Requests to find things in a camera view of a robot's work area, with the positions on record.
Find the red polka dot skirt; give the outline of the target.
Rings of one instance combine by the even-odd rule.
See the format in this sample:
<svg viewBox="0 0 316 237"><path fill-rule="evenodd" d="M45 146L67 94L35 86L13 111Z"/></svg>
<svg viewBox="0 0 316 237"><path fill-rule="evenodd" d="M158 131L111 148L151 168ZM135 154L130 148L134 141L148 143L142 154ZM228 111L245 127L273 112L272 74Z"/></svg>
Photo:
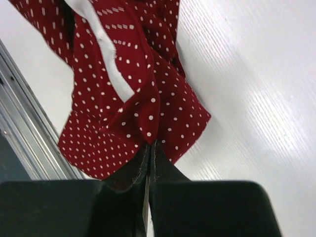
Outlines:
<svg viewBox="0 0 316 237"><path fill-rule="evenodd" d="M211 116L186 81L176 48L177 0L13 0L74 73L58 147L104 180L144 143L176 162Z"/></svg>

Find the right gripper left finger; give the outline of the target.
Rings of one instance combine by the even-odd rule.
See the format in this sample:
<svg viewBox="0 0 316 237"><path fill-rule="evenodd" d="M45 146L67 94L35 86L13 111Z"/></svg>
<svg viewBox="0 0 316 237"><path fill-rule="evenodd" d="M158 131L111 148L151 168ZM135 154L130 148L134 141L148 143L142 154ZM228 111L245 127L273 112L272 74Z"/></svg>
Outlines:
<svg viewBox="0 0 316 237"><path fill-rule="evenodd" d="M98 180L5 182L3 237L144 237L150 146L112 176Z"/></svg>

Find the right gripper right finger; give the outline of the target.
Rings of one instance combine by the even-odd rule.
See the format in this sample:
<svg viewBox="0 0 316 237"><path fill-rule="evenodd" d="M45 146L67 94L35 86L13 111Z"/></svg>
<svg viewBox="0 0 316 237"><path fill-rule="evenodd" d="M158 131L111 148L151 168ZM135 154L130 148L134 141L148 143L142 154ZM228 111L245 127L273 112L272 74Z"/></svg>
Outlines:
<svg viewBox="0 0 316 237"><path fill-rule="evenodd" d="M279 237L266 191L252 181L192 181L151 146L149 204L157 237Z"/></svg>

